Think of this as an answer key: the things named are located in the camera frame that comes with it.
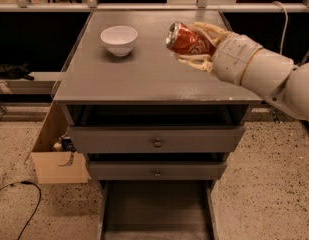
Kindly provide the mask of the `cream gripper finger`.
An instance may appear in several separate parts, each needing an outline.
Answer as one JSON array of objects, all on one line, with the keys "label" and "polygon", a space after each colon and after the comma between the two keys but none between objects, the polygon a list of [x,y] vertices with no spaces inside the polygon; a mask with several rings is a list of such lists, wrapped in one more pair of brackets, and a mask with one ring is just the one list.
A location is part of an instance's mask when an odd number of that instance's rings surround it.
[{"label": "cream gripper finger", "polygon": [[205,71],[209,74],[213,73],[212,57],[208,54],[181,55],[175,53],[174,56],[178,62],[186,64],[194,69]]},{"label": "cream gripper finger", "polygon": [[190,38],[191,44],[206,40],[214,47],[218,47],[222,42],[235,37],[235,33],[232,31],[204,22],[191,23],[188,25],[188,29],[194,32],[194,36]]}]

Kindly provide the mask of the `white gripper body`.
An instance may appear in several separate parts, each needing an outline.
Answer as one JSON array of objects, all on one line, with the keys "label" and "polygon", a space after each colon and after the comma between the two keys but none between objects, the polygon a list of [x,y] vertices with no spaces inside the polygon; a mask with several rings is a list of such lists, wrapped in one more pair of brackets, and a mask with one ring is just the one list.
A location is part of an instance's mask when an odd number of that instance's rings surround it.
[{"label": "white gripper body", "polygon": [[263,48],[246,35],[232,34],[222,41],[213,57],[212,64],[219,80],[240,85],[243,72],[253,56]]}]

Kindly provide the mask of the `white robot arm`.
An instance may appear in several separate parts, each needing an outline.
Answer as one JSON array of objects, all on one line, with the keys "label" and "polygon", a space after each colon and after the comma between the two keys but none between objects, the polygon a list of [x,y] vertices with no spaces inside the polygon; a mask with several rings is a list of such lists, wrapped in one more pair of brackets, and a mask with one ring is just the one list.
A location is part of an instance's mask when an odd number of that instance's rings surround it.
[{"label": "white robot arm", "polygon": [[179,62],[241,86],[289,116],[309,122],[309,63],[298,66],[246,35],[203,22],[173,23],[166,46]]}]

